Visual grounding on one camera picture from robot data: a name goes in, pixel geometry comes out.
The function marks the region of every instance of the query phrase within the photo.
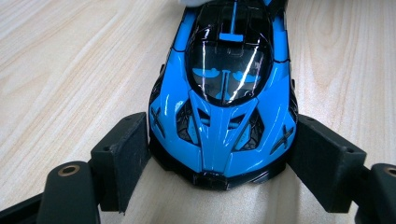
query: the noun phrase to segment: wood grain surface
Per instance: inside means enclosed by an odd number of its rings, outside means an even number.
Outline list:
[[[0,210],[47,173],[87,161],[117,121],[148,108],[183,6],[176,0],[0,1]],[[396,1],[290,0],[300,112],[396,163]],[[353,223],[327,214],[294,172],[217,192],[150,160],[125,216],[103,223]]]

